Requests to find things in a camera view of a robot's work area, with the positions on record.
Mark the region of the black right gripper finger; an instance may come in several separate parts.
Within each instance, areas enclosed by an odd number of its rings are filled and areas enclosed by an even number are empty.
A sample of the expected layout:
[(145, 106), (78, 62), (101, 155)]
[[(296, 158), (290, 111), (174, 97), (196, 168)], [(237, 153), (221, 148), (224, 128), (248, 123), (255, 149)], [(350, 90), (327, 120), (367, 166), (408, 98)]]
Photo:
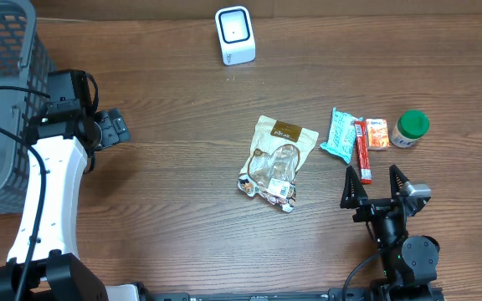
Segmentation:
[(392, 199), (397, 199), (406, 190), (409, 179), (400, 171), (396, 165), (389, 167), (390, 185)]
[(341, 197), (340, 208), (355, 209), (364, 206), (368, 201), (368, 195), (352, 166), (346, 168), (346, 179)]

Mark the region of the green lid jar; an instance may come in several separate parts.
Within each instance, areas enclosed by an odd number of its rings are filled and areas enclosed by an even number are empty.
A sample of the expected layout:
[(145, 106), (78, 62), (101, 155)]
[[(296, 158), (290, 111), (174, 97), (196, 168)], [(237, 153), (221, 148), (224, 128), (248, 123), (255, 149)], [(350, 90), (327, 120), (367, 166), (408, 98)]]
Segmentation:
[(429, 119), (422, 111), (408, 110), (394, 125), (390, 134), (390, 141), (399, 148), (412, 147), (426, 135), (429, 127)]

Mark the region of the teal tissue packet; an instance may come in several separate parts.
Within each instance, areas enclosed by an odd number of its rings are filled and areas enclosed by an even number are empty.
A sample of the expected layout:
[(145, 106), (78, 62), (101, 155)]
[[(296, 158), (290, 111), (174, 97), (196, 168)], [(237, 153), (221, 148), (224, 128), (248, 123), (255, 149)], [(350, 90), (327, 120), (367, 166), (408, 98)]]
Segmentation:
[(334, 107), (331, 113), (328, 139), (326, 142), (320, 144), (320, 148), (341, 158), (346, 164), (350, 164), (356, 141), (354, 125), (356, 121), (363, 121), (363, 118), (357, 118), (349, 113), (340, 112)]

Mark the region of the red white snack packet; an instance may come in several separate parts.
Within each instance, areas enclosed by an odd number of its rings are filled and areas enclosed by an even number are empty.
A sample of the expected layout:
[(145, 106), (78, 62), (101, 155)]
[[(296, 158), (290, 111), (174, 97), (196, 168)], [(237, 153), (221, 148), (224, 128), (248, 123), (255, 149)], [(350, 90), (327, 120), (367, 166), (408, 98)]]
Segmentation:
[(372, 170), (367, 149), (366, 123), (364, 121), (354, 121), (356, 132), (356, 147), (358, 154), (358, 164), (361, 173), (361, 183), (372, 183)]

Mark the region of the white brown snack bag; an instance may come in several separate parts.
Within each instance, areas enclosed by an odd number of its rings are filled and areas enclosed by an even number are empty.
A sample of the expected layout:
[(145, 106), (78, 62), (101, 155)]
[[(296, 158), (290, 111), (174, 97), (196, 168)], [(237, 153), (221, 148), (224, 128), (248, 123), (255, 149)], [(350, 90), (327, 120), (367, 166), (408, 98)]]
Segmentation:
[(239, 172), (238, 188), (249, 197), (261, 196), (281, 211), (292, 212), (296, 175), (318, 138), (316, 131), (260, 116), (249, 158)]

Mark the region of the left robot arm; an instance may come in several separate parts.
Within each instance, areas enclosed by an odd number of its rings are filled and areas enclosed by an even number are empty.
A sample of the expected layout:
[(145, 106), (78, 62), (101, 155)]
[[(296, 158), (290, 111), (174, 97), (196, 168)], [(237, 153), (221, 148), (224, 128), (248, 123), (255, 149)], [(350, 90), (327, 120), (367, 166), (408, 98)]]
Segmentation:
[(0, 267), (0, 300), (148, 300), (140, 283), (106, 286), (80, 260), (76, 217), (82, 177), (95, 154), (131, 134), (118, 109), (100, 111), (94, 77), (77, 69), (48, 75), (47, 103), (25, 136), (29, 173), (20, 228)]

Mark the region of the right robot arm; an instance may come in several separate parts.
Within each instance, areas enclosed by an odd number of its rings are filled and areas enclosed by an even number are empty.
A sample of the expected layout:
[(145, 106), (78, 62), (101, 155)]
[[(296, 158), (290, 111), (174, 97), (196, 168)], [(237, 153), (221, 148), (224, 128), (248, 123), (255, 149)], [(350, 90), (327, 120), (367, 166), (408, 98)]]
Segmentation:
[[(443, 291), (431, 286), (437, 279), (439, 243), (430, 236), (411, 236), (410, 217), (428, 204), (431, 188), (410, 181), (397, 166), (389, 167), (391, 196), (371, 199), (353, 167), (346, 168), (340, 208), (354, 209), (354, 222), (366, 225), (377, 252), (358, 264), (348, 275), (338, 295), (347, 300), (438, 301)], [(349, 288), (354, 275), (367, 264), (380, 259), (384, 277), (371, 281), (355, 293)]]

